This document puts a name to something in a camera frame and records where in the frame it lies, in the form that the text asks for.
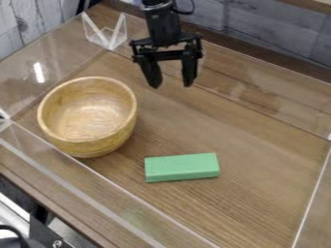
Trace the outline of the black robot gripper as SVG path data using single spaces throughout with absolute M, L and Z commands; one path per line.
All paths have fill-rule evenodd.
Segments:
M 143 0 L 149 37 L 133 40 L 134 61 L 139 63 L 145 78 L 153 88 L 163 81 L 158 61 L 182 60 L 185 87 L 191 87 L 198 75 L 198 60 L 203 56 L 202 36 L 182 29 L 181 15 L 195 11 L 179 11 L 177 0 Z

